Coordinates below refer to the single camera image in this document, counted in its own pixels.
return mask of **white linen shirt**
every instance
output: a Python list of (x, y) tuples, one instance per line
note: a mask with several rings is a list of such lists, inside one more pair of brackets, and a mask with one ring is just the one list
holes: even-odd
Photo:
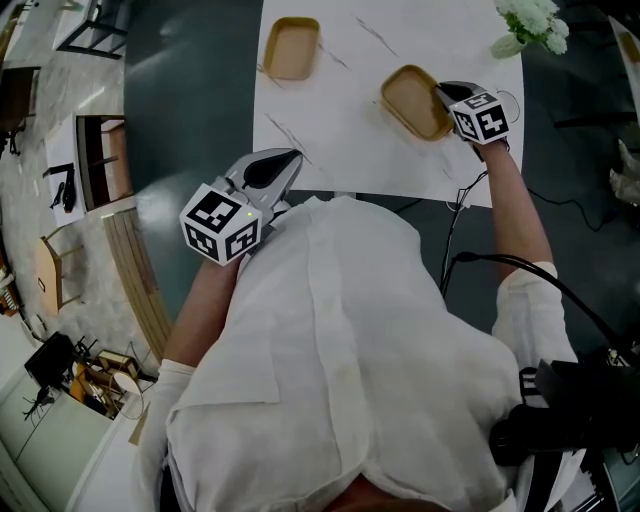
[[(158, 507), (168, 441), (196, 511), (321, 511), (359, 474), (456, 512), (522, 511), (532, 459), (504, 470), (488, 437), (521, 403), (521, 368), (575, 361), (560, 292), (517, 270), (490, 336), (447, 312), (395, 214), (313, 198), (277, 228), (198, 368), (163, 362), (136, 510)], [(549, 506), (581, 458), (565, 454)]]

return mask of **wooden chair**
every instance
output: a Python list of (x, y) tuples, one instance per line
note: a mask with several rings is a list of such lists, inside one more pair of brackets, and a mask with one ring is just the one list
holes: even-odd
[(78, 295), (62, 301), (62, 258), (78, 252), (84, 247), (79, 246), (58, 254), (49, 245), (49, 239), (61, 229), (56, 229), (49, 236), (41, 237), (36, 242), (36, 279), (38, 280), (38, 288), (42, 292), (42, 304), (49, 315), (57, 315), (64, 306), (80, 299), (80, 295)]

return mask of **forearm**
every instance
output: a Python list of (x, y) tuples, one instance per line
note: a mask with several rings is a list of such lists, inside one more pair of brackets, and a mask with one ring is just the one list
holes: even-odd
[(218, 340), (236, 286), (240, 260), (221, 267), (205, 261), (173, 326), (164, 359), (196, 367)]
[[(553, 263), (549, 241), (516, 163), (502, 143), (479, 148), (489, 171), (496, 250), (531, 262)], [(515, 270), (499, 266), (501, 279)]]

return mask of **shirt pocket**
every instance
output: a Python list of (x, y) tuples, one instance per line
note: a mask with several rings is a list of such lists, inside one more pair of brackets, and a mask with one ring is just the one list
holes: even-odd
[(279, 403), (271, 353), (273, 325), (270, 315), (240, 315), (227, 324), (196, 368), (169, 421), (191, 406)]

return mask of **brown tray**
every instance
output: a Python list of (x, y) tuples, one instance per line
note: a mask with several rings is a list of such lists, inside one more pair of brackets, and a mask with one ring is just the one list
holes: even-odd
[(271, 78), (304, 80), (311, 75), (320, 24), (313, 18), (280, 18), (273, 24), (263, 68)]
[(436, 82), (418, 66), (407, 65), (382, 84), (384, 106), (416, 137), (438, 140), (453, 122), (435, 92)]

